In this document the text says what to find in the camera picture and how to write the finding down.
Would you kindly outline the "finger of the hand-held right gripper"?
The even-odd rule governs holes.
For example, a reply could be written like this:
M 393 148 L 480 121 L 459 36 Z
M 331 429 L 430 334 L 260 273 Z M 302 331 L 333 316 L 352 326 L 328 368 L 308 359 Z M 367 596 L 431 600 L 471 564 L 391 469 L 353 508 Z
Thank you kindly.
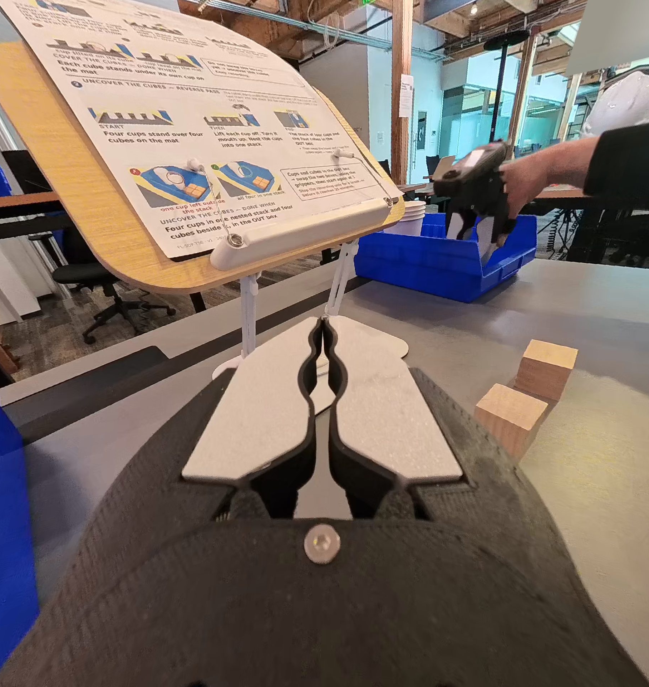
M 473 240 L 477 214 L 473 208 L 460 208 L 446 213 L 446 238 L 450 240 Z
M 493 216 L 485 216 L 477 224 L 477 247 L 481 265 L 489 262 L 493 252 L 499 247 L 500 224 Z

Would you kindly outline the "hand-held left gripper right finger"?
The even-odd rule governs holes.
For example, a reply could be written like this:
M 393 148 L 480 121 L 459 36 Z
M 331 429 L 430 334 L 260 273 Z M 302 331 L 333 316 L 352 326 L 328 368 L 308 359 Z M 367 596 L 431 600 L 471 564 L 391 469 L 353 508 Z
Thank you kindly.
M 400 339 L 347 317 L 327 317 L 329 467 L 354 517 L 373 517 L 385 496 L 457 484 L 462 468 L 418 383 Z

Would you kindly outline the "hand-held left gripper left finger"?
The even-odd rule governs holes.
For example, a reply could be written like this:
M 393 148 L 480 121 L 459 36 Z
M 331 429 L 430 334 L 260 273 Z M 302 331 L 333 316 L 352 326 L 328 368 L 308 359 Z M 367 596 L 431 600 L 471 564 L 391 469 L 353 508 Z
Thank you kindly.
M 249 488 L 269 515 L 294 516 L 316 462 L 321 320 L 307 317 L 258 346 L 237 367 L 182 469 L 193 482 Z

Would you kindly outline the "wooden cube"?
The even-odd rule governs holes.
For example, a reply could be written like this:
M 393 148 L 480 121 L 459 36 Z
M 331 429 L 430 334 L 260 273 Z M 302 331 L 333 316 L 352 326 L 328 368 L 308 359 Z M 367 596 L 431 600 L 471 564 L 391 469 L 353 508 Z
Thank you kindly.
M 474 417 L 517 461 L 533 442 L 548 403 L 494 384 L 475 406 Z
M 515 389 L 543 399 L 560 401 L 577 354 L 576 348 L 532 339 L 521 357 Z

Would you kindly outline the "person's right forearm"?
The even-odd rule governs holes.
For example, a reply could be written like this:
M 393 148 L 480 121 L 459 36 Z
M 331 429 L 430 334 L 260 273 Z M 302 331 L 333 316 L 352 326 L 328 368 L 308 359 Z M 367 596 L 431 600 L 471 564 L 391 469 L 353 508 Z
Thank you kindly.
M 604 132 L 582 189 L 587 196 L 638 203 L 649 209 L 649 123 Z

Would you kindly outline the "grey desk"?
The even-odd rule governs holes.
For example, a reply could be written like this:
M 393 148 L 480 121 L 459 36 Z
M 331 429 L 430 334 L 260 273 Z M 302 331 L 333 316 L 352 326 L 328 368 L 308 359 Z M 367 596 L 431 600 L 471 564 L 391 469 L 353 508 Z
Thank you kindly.
M 649 270 L 534 260 L 470 304 L 364 282 L 340 312 L 404 339 L 407 364 L 469 413 L 494 384 L 512 382 L 532 339 L 578 350 L 519 466 L 649 679 Z M 156 383 L 28 445 L 40 603 L 127 460 L 238 349 L 186 356 L 175 374 L 154 372 Z

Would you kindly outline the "wooden top office desk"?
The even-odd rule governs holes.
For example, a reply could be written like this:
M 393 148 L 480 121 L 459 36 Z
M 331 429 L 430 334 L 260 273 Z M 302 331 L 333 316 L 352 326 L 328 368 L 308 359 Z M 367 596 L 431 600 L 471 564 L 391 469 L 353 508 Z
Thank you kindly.
M 0 197 L 0 240 L 53 232 L 70 222 L 54 192 Z

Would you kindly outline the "person's right hand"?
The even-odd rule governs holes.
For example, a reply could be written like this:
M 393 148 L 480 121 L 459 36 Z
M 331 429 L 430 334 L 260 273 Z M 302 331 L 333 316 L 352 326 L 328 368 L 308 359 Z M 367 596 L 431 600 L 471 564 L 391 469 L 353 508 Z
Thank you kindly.
M 577 179 L 579 173 L 574 167 L 575 144 L 576 141 L 558 143 L 501 165 L 499 173 L 507 196 L 509 219 L 515 219 L 526 204 L 550 185 L 579 187 L 583 184 Z

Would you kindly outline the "wooden pillar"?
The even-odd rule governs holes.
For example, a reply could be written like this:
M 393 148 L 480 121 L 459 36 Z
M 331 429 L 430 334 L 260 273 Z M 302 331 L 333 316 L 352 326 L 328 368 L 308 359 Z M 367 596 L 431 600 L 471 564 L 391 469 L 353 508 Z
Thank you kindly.
M 407 182 L 409 118 L 412 116 L 413 2 L 392 2 L 390 170 L 398 186 Z

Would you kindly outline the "black pole stand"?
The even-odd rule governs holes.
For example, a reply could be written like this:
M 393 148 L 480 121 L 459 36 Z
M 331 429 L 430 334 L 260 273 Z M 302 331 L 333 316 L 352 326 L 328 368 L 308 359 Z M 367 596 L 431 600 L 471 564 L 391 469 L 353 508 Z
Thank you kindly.
M 493 104 L 493 112 L 490 127 L 489 143 L 495 141 L 495 132 L 497 129 L 497 120 L 499 117 L 501 94 L 503 87 L 503 78 L 506 70 L 506 61 L 508 56 L 508 49 L 512 46 L 519 45 L 530 38 L 530 30 L 520 29 L 505 32 L 499 36 L 494 36 L 484 43 L 484 50 L 486 52 L 499 51 L 500 52 L 500 67 L 497 77 L 497 88 L 495 90 L 495 100 Z

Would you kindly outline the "black office chair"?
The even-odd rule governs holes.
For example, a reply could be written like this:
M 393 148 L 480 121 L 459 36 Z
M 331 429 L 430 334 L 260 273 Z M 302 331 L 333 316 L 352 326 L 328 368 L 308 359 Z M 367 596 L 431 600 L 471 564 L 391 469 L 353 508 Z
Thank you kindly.
M 104 326 L 116 315 L 121 315 L 131 326 L 135 335 L 143 330 L 134 321 L 131 311 L 164 311 L 167 316 L 174 316 L 176 310 L 169 305 L 153 304 L 147 300 L 124 300 L 115 284 L 121 279 L 106 269 L 95 257 L 79 230 L 73 227 L 62 230 L 62 253 L 66 264 L 57 267 L 52 272 L 53 281 L 61 286 L 68 286 L 72 291 L 88 288 L 94 291 L 100 287 L 106 297 L 112 299 L 112 304 L 94 316 L 94 323 L 82 333 L 84 343 L 92 345 L 96 342 L 93 332 Z

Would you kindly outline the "printed instruction sheet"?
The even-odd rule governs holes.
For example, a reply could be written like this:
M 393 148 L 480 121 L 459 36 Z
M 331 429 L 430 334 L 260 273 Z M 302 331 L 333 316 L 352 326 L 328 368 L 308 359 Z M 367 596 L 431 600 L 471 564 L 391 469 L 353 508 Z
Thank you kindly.
M 398 202 L 320 94 L 221 25 L 134 1 L 0 1 L 170 259 L 226 271 Z

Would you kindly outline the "black computer monitor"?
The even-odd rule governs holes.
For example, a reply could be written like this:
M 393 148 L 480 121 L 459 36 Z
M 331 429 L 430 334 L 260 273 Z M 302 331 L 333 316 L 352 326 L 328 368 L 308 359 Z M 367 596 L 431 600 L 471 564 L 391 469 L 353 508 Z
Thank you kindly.
M 24 194 L 53 192 L 28 150 L 5 150 L 3 158 Z

